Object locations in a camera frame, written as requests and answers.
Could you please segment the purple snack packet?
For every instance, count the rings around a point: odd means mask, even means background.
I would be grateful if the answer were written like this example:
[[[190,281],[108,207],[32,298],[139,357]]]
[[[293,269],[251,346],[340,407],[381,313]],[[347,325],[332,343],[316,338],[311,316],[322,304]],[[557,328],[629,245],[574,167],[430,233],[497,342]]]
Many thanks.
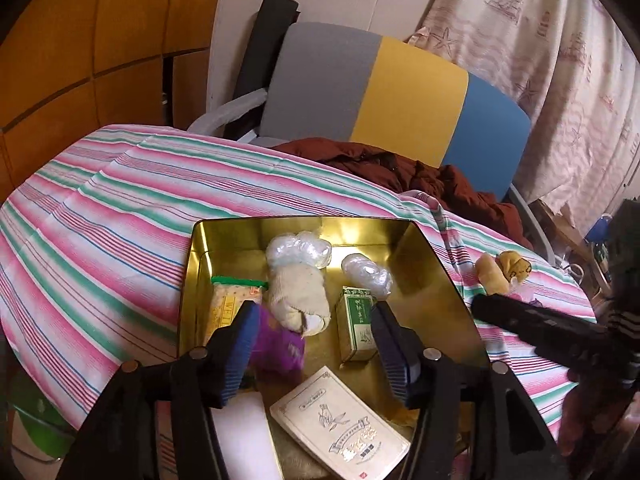
[[[304,367],[305,341],[284,328],[268,309],[261,307],[259,313],[259,330],[250,365],[264,373],[299,373]]]

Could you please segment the green white small box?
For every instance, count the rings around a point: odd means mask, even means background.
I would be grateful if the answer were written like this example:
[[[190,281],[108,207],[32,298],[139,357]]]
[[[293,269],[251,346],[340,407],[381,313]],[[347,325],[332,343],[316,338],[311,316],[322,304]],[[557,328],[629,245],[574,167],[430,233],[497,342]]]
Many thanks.
[[[335,306],[338,344],[343,363],[368,362],[378,351],[371,330],[374,298],[369,289],[346,287]]]

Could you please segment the beige sock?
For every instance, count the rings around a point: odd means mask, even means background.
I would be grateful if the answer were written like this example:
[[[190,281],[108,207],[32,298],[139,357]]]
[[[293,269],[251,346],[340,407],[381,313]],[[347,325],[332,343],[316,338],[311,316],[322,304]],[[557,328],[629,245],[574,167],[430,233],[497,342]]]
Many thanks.
[[[331,321],[323,273],[305,263],[270,270],[267,307],[284,328],[302,337],[322,333]]]

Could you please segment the small white plastic bundle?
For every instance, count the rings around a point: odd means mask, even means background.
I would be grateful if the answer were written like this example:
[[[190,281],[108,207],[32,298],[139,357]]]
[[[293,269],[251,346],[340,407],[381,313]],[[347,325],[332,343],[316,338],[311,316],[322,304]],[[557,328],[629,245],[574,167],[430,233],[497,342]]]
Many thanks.
[[[353,285],[369,289],[375,298],[385,299],[392,293],[394,281],[390,270],[363,254],[346,256],[341,268]]]

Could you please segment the clear plastic bag bundle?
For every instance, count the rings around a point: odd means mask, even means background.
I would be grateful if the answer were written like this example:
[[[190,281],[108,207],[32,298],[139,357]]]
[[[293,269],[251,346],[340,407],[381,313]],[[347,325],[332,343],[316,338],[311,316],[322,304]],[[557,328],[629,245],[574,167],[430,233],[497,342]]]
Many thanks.
[[[321,270],[331,262],[332,245],[313,232],[288,233],[273,237],[265,254],[270,268],[300,263]]]

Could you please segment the white booklet with drawing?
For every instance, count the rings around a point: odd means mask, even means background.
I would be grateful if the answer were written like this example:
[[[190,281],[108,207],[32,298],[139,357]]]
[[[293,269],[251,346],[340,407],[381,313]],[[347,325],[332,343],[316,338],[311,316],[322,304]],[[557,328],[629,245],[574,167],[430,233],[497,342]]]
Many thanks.
[[[410,442],[322,367],[270,406],[273,419],[342,479],[384,479]]]

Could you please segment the tan bread plush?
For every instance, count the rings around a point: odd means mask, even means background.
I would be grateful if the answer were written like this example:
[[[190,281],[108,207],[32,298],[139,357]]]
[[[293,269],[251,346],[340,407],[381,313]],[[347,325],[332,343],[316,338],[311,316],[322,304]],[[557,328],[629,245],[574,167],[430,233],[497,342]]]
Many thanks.
[[[494,257],[483,254],[474,263],[477,279],[484,287],[487,295],[506,295],[510,290],[510,283],[506,280],[500,266]]]

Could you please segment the yellow spotted plush toy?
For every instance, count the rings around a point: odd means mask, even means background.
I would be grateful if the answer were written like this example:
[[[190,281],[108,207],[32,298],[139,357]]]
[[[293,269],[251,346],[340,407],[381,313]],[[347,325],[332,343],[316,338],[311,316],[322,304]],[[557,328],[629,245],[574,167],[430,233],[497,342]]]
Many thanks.
[[[532,264],[515,250],[500,252],[496,257],[498,267],[509,283],[522,284],[532,272]]]

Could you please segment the gold metal tin tray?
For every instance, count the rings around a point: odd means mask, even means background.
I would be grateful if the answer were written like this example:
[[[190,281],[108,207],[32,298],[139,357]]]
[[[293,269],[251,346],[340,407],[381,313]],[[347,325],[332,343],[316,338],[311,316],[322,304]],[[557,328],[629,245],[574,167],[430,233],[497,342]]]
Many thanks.
[[[416,411],[397,401],[378,356],[367,363],[341,364],[334,307],[349,284],[341,268],[349,254],[361,252],[390,270],[393,290],[386,300],[402,326],[412,328],[426,346],[454,362],[484,366],[488,357],[469,311],[420,226],[410,220],[356,217],[272,217],[203,220],[192,232],[186,260],[178,329],[178,355],[205,344],[206,318],[213,296],[212,276],[267,281],[265,250],[279,235],[307,231],[332,245],[323,270],[332,321],[307,339],[302,378],[327,366],[372,410],[411,439]],[[269,425],[285,479],[337,479],[295,442],[271,417]]]

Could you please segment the striped pink green tablecloth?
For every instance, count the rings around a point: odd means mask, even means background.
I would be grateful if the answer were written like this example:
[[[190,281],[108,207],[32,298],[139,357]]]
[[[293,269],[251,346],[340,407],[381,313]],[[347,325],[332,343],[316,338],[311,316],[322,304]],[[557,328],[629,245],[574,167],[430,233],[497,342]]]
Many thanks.
[[[111,125],[47,162],[1,207],[1,325],[41,392],[79,427],[119,364],[177,353],[184,274],[203,219],[416,222],[464,299],[506,237],[346,172],[180,130]]]

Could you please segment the dark red cloth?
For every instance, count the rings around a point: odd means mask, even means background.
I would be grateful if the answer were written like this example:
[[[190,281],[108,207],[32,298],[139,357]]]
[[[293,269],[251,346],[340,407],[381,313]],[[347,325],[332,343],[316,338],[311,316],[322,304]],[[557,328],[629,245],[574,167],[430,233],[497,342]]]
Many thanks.
[[[396,193],[424,192],[442,208],[479,223],[528,249],[518,210],[494,194],[477,192],[458,168],[432,167],[367,144],[309,138],[278,144],[279,152],[343,170]]]

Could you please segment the grey yellow blue chair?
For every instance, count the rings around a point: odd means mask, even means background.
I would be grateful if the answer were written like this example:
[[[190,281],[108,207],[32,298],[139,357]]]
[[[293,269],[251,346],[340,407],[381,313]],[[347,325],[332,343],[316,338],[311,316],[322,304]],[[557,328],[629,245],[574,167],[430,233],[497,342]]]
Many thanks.
[[[347,26],[293,24],[268,84],[202,115],[189,129],[211,136],[252,110],[262,117],[240,137],[245,143],[273,146],[315,136],[454,166],[475,191],[512,200],[536,253],[554,260],[513,183],[528,116],[496,87],[431,52]]]

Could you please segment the pink patterned curtain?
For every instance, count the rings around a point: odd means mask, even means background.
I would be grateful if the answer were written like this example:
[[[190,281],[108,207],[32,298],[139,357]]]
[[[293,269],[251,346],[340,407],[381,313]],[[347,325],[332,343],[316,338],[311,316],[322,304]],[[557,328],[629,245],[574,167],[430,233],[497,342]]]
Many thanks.
[[[500,89],[532,122],[514,178],[587,233],[639,149],[639,63],[599,0],[434,0],[409,44]]]

